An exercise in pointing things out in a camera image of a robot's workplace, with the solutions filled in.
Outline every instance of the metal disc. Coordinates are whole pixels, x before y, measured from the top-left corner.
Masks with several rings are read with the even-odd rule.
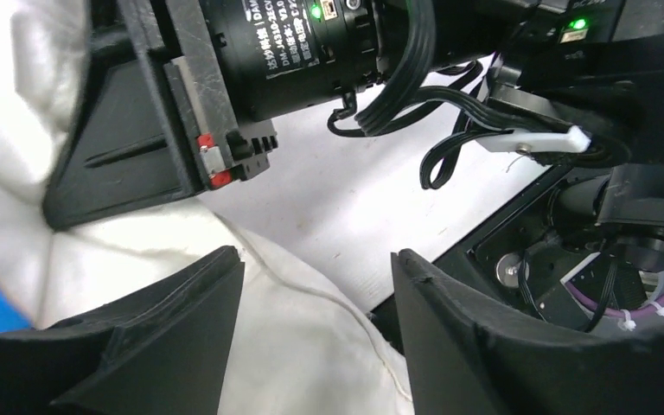
[[[518,288],[518,270],[520,269],[520,255],[509,253],[500,258],[495,266],[495,275],[500,284],[508,288]],[[526,265],[526,279],[530,274],[530,266]]]

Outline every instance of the cable tie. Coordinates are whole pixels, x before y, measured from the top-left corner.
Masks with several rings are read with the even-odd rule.
[[[635,329],[637,329],[637,323],[632,319],[632,315],[630,314],[629,310],[620,311],[625,313],[625,319],[620,320],[620,322],[617,324],[617,327],[624,331],[635,331]]]
[[[477,142],[491,153],[517,152],[527,149],[527,153],[583,153],[589,149],[591,140],[576,125],[568,132],[529,132],[516,129],[511,134],[480,138]]]
[[[655,314],[664,317],[664,307],[662,305],[658,304],[656,301],[651,301],[649,304],[656,308]]]

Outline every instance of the black 3d-printed bracket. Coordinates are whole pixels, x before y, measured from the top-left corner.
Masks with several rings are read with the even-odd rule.
[[[233,110],[196,1],[92,2],[78,114],[43,202],[61,230],[268,169],[271,121]]]

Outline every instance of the black plastic housing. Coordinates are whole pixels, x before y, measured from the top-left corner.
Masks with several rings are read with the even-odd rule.
[[[276,132],[233,107],[197,2],[92,3],[80,108],[42,204],[53,229],[268,169]]]
[[[624,125],[629,153],[619,149],[617,161],[664,165],[664,0],[562,3],[560,13],[541,6],[500,48],[489,85],[516,87]],[[584,39],[574,41],[569,25],[578,19],[586,28]]]
[[[526,316],[410,250],[392,266],[417,413],[664,413],[664,326],[601,339]]]
[[[336,17],[328,20],[313,17],[308,0],[200,3],[233,105],[253,120],[362,92],[378,79],[369,0],[356,10],[334,0]]]
[[[0,335],[0,414],[215,414],[243,274],[226,246],[50,329]]]

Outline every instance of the red component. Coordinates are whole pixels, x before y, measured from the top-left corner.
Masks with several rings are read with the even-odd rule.
[[[211,134],[202,134],[197,138],[197,143],[202,147],[214,147],[215,140]]]
[[[215,176],[210,177],[210,186],[218,189],[233,182],[233,174],[230,170],[221,171]]]

